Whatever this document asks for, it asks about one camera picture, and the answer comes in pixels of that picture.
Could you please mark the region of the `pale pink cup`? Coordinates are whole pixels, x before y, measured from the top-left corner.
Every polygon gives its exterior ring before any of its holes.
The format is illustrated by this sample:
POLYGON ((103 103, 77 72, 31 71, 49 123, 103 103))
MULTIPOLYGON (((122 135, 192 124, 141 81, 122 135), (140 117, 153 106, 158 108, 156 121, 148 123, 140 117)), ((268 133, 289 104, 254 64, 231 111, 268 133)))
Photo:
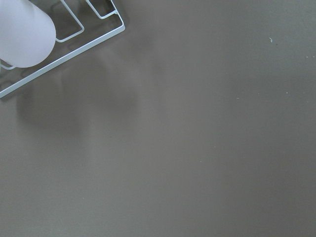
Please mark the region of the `pale pink cup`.
POLYGON ((51 18, 28 0, 0 2, 0 58, 18 68, 35 66, 54 48, 51 18))

